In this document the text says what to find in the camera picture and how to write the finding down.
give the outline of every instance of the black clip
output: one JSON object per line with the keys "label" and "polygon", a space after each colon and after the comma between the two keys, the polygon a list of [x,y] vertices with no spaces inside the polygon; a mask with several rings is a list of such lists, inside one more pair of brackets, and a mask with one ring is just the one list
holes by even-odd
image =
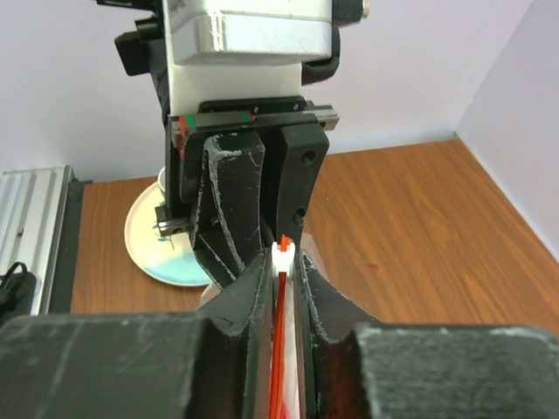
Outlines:
{"label": "black clip", "polygon": [[[16,269],[21,268],[21,272],[16,274]],[[6,272],[0,284],[0,311],[13,308],[17,292],[24,284],[27,277],[27,266],[21,262],[16,262]]]}

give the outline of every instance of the bolt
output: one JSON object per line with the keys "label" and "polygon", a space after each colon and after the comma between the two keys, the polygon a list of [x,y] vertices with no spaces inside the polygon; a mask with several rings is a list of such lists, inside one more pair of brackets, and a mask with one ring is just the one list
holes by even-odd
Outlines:
{"label": "bolt", "polygon": [[366,19],[367,17],[369,17],[370,14],[370,4],[368,4],[365,0],[363,0],[363,14],[362,14],[362,18]]}

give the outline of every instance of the aluminum profile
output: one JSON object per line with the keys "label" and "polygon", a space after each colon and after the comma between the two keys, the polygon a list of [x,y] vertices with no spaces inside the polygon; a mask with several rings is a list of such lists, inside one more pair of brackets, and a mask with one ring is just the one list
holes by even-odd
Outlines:
{"label": "aluminum profile", "polygon": [[31,314],[48,313],[69,166],[0,176],[0,273],[23,262],[37,277]]}

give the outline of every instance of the silver block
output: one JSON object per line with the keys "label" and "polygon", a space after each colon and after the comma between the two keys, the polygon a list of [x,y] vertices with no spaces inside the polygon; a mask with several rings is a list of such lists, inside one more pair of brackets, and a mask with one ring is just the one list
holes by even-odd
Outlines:
{"label": "silver block", "polygon": [[169,0],[177,65],[289,65],[329,58],[332,0]]}
{"label": "silver block", "polygon": [[23,262],[37,277],[31,314],[48,310],[71,178],[69,166],[0,175],[0,274]]}

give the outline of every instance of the screw hole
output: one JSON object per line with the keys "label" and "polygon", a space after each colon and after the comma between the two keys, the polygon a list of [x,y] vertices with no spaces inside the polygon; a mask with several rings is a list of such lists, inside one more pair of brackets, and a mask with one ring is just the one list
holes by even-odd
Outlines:
{"label": "screw hole", "polygon": [[316,160],[316,153],[313,150],[307,151],[300,160],[305,166],[310,166]]}
{"label": "screw hole", "polygon": [[303,208],[299,208],[293,214],[293,224],[297,225],[298,227],[302,227],[305,223],[305,215],[307,212]]}

